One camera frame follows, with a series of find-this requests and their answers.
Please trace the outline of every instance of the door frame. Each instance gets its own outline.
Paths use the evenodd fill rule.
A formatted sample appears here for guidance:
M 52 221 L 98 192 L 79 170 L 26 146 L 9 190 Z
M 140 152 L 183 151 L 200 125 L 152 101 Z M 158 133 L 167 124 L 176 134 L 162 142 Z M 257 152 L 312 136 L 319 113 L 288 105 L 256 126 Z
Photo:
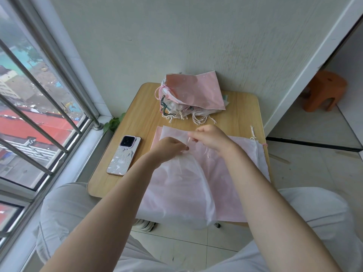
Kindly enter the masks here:
M 334 26 L 329 31 L 317 51 L 306 64 L 293 85 L 290 87 L 280 104 L 272 113 L 270 119 L 264 124 L 265 136 L 267 136 L 288 108 L 293 104 L 299 94 L 313 78 L 315 73 L 329 59 L 330 55 L 338 47 L 348 32 L 363 14 L 363 0 L 351 0 L 343 10 Z

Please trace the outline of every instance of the white pants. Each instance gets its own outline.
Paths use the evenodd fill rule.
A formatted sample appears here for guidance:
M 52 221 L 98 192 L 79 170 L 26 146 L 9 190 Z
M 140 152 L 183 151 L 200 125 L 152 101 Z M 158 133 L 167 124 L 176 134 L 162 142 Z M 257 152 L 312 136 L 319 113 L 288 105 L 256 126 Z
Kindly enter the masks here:
M 316 187 L 281 189 L 279 192 L 324 242 L 344 272 L 361 271 L 363 244 L 354 231 L 346 201 L 333 192 Z M 49 193 L 41 209 L 37 252 L 46 262 L 99 199 L 88 195 L 85 183 L 71 183 Z M 176 272 L 155 259 L 129 236 L 115 272 Z M 206 272 L 269 271 L 256 243 L 250 242 L 232 258 Z

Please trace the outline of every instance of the pink drawstring bag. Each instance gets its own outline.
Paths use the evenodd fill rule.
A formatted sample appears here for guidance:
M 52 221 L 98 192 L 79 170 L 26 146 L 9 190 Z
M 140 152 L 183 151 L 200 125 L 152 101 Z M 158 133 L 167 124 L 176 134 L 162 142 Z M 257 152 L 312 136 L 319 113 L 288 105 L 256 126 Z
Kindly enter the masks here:
M 151 147 L 166 136 L 187 144 L 189 151 L 163 163 L 154 171 L 137 218 L 184 224 L 195 229 L 206 227 L 217 220 L 246 222 L 224 160 L 203 143 L 189 140 L 188 132 L 167 126 L 157 127 Z M 230 138 L 246 151 L 269 180 L 262 144 L 244 137 Z
M 192 114 L 194 123 L 203 124 L 210 114 L 225 110 L 228 104 L 223 100 L 215 71 L 199 75 L 167 74 L 156 92 L 160 112 L 170 122 L 173 118 L 187 119 Z

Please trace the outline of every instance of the person's left hand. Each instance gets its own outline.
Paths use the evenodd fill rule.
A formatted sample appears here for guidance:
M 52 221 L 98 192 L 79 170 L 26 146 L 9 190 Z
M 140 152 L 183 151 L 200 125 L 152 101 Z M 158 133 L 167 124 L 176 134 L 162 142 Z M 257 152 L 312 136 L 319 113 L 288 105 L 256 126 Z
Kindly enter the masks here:
M 166 162 L 176 155 L 180 154 L 181 151 L 188 151 L 189 147 L 178 139 L 172 137 L 164 137 L 158 141 L 154 147 L 148 152 L 152 159 L 157 163 L 159 167 L 161 163 Z

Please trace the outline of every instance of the orange stool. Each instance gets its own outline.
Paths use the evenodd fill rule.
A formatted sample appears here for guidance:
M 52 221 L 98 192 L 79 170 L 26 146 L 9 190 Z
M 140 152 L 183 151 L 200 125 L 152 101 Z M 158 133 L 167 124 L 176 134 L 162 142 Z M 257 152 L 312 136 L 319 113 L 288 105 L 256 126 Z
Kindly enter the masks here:
M 306 112 L 314 112 L 326 99 L 332 98 L 326 109 L 333 109 L 345 93 L 347 82 L 340 76 L 329 71 L 318 71 L 307 85 L 310 97 L 304 105 Z

